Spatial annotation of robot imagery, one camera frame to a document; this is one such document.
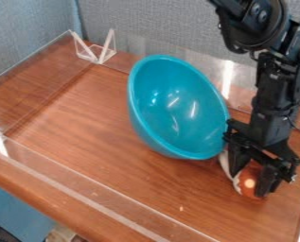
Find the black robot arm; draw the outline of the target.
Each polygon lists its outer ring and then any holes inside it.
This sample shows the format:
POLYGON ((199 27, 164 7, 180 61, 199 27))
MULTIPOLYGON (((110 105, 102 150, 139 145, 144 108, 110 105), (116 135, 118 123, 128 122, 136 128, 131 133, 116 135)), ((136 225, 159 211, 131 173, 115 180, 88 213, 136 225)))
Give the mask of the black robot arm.
POLYGON ((257 62, 257 94, 247 123, 226 121, 227 171, 231 177, 254 161, 261 166, 254 196, 291 182, 300 157, 287 146, 300 110, 300 21, 285 0, 207 0, 219 17, 229 51, 257 62))

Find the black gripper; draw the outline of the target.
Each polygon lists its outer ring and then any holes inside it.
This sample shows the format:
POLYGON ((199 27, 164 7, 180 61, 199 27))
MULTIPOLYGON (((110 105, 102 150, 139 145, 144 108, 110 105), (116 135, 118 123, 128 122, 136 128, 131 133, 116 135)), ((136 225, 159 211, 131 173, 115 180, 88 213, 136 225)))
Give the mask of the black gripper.
POLYGON ((266 107, 253 104, 249 122, 226 120, 222 140, 226 144, 229 173, 234 177, 254 160, 262 169, 258 172, 254 196, 265 198, 281 181, 291 182, 300 157, 287 146, 295 105, 266 107))

